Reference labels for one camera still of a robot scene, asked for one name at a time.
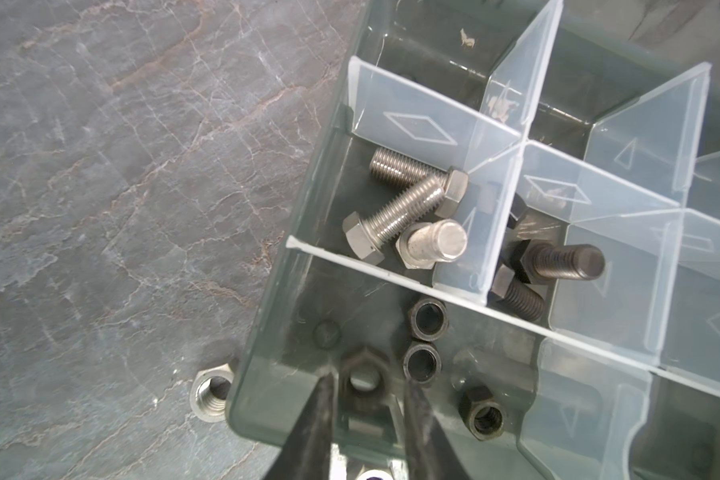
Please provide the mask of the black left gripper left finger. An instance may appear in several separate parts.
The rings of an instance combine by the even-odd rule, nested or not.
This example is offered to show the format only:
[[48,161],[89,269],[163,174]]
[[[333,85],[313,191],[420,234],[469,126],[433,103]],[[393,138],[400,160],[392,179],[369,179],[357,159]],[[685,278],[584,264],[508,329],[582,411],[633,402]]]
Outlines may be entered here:
[[329,479],[336,378],[319,378],[264,479]]

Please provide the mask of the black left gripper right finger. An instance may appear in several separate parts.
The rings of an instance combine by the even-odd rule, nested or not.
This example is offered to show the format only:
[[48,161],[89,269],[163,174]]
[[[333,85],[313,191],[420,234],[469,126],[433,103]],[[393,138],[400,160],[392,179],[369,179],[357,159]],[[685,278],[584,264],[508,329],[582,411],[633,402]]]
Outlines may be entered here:
[[404,388],[405,455],[409,479],[469,479],[423,389]]

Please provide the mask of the silver hex bolt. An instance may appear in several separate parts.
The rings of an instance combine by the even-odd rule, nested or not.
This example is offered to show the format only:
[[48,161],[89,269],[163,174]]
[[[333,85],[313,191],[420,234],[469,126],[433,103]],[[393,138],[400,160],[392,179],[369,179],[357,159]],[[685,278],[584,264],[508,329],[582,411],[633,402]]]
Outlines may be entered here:
[[378,265],[384,259],[382,247],[416,221],[430,213],[440,218],[452,216],[468,185],[468,174],[451,168],[445,179],[432,173],[416,181],[367,218],[352,212],[342,222],[351,250],[360,260]]

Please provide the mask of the silver hex nut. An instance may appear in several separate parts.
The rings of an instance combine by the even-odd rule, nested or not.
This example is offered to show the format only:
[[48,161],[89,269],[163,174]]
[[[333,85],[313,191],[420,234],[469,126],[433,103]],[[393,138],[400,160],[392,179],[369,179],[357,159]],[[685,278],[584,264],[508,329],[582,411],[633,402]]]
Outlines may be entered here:
[[394,480],[394,476],[386,468],[362,466],[353,480]]

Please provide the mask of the silver nut top centre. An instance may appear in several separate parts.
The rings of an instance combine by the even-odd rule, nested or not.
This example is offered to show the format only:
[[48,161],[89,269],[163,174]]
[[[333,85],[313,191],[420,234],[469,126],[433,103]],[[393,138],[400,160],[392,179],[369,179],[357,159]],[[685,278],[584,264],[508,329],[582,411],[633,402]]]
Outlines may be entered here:
[[230,363],[198,371],[189,397],[194,415],[206,423],[224,421],[226,399],[234,380],[235,372]]

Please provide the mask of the black bolt lower in box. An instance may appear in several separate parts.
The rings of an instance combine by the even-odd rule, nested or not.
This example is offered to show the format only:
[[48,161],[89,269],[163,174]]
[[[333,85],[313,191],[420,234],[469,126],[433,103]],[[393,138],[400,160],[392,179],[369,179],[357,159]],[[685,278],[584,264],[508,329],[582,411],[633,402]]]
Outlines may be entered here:
[[538,321],[545,309],[543,297],[521,282],[515,271],[505,263],[497,265],[487,300],[530,322]]

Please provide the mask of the silver bolt standing upright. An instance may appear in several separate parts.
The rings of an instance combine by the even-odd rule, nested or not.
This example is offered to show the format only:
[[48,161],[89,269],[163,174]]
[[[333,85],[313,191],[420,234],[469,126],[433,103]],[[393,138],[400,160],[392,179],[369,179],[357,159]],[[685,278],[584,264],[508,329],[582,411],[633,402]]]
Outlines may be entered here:
[[455,220],[418,222],[406,228],[395,249],[407,269],[431,270],[436,263],[452,263],[466,251],[466,230]]

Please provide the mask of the black bolt upright in box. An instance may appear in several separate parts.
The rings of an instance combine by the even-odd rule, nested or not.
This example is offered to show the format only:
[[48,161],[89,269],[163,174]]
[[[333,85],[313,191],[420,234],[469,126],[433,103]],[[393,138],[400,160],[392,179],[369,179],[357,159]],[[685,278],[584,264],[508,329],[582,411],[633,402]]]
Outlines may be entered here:
[[594,245],[558,246],[544,240],[518,242],[509,254],[509,263],[527,284],[596,280],[606,267],[603,252]]

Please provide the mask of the grey compartment organizer box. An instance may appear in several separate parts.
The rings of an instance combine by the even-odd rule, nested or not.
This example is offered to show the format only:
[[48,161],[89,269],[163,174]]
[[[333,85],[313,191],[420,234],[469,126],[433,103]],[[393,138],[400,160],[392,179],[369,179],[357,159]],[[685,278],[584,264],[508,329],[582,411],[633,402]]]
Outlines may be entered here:
[[[442,358],[421,386],[474,479],[720,479],[720,87],[599,33],[564,1],[371,1],[340,74],[285,250],[225,419],[284,445],[320,377],[336,378],[332,446],[405,469],[407,312],[442,301]],[[395,189],[384,147],[469,176],[456,262],[372,265],[342,229]],[[514,194],[528,206],[507,228]],[[591,244],[596,280],[526,284],[536,322],[487,294],[522,240]],[[339,364],[367,345],[390,363],[381,408],[339,399]],[[462,392],[485,385],[503,434],[477,440]]]

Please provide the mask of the black bolt upper in box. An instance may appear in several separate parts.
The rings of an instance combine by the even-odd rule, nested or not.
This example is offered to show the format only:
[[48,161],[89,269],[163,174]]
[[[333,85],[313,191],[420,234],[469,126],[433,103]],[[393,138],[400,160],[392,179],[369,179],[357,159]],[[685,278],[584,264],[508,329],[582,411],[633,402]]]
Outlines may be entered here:
[[514,194],[509,217],[507,220],[507,228],[515,230],[518,225],[525,219],[528,212],[528,206],[525,200],[517,193]]

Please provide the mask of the silver bolt under others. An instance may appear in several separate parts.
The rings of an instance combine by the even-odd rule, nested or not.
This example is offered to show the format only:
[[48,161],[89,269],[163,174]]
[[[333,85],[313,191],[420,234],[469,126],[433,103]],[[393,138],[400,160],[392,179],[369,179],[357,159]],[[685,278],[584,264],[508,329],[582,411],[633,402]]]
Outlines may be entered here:
[[393,150],[378,147],[370,161],[370,174],[395,188],[404,189],[429,177],[444,182],[447,173]]

